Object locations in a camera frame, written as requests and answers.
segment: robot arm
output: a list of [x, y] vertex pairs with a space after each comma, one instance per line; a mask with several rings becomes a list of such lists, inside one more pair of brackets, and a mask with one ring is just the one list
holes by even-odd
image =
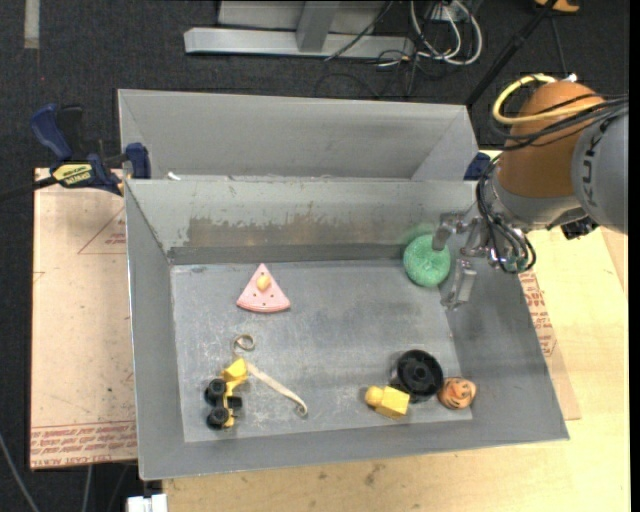
[[[531, 81], [545, 83], [517, 117], [502, 114], [506, 97]], [[561, 226], [567, 238], [597, 225], [627, 233], [627, 97], [532, 75], [505, 89], [493, 113], [511, 129], [476, 190], [491, 263], [514, 273], [531, 268], [526, 233], [535, 229]]]

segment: gray metal bin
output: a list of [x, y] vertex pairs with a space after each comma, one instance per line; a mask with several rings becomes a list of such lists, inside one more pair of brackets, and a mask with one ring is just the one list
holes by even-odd
[[[567, 437], [518, 278], [478, 260], [471, 301], [446, 311], [451, 276], [427, 289], [404, 273], [408, 242], [473, 206], [461, 176], [477, 147], [463, 107], [119, 99], [123, 146], [145, 144], [153, 168], [125, 191], [142, 478]], [[260, 263], [289, 310], [236, 306]], [[234, 427], [206, 425], [204, 389], [241, 333], [256, 340], [247, 360], [300, 395], [307, 417], [250, 378]], [[364, 390], [387, 384], [393, 357], [413, 348], [477, 384], [470, 409], [431, 399], [391, 420], [368, 408]]]

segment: watermelon slice toy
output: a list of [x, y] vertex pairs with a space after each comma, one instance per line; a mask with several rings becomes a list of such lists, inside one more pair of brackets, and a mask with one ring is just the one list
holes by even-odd
[[275, 313], [291, 307], [291, 302], [264, 263], [253, 274], [236, 304], [256, 313]]

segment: green sponge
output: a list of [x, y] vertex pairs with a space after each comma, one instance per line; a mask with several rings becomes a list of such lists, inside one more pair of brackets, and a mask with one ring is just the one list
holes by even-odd
[[414, 283], [420, 286], [438, 286], [449, 275], [451, 255], [445, 246], [442, 251], [434, 251], [431, 235], [422, 235], [404, 250], [404, 269]]

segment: bin floor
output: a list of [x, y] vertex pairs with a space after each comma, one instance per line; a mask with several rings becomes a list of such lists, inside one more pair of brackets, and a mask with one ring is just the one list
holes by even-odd
[[[471, 410], [451, 411], [435, 397], [411, 404], [399, 420], [364, 403], [366, 389], [385, 386], [393, 360], [406, 350], [431, 353], [445, 377], [460, 372], [440, 292], [411, 283], [401, 261], [269, 264], [291, 300], [289, 310], [271, 314], [236, 306], [258, 263], [171, 270], [185, 442], [472, 418]], [[298, 394], [306, 418], [296, 415], [294, 402], [249, 377], [236, 388], [243, 409], [235, 426], [206, 425], [204, 389], [233, 361], [232, 340], [243, 333], [256, 342], [246, 359]]]

